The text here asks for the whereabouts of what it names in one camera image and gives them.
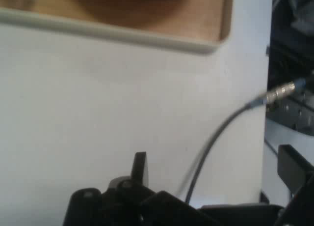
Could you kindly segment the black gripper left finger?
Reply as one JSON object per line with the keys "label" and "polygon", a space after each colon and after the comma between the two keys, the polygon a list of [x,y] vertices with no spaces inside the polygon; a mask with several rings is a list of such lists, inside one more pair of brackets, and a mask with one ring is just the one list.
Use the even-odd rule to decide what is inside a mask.
{"label": "black gripper left finger", "polygon": [[64,226],[139,226],[141,203],[152,196],[148,188],[147,153],[137,152],[129,176],[114,178],[101,193],[86,188],[71,195]]}

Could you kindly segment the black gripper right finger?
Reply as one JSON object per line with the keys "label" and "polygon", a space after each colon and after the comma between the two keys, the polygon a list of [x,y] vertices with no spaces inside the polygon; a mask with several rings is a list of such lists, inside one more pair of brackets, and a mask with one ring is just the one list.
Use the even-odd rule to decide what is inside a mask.
{"label": "black gripper right finger", "polygon": [[314,167],[294,147],[280,145],[277,173],[293,194],[280,211],[276,226],[312,226],[314,224]]}

